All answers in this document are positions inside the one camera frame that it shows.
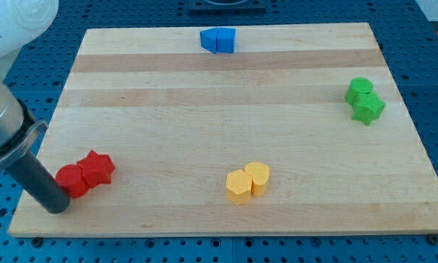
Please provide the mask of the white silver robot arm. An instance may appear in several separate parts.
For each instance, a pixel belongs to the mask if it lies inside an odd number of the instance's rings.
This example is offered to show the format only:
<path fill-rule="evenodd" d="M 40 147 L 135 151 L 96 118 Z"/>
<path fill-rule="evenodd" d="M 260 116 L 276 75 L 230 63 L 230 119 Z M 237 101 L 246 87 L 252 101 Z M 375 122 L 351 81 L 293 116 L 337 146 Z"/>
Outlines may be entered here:
<path fill-rule="evenodd" d="M 55 20 L 58 0 L 0 0 L 0 58 L 33 41 Z M 25 113 L 0 77 L 0 171 L 20 143 Z"/>

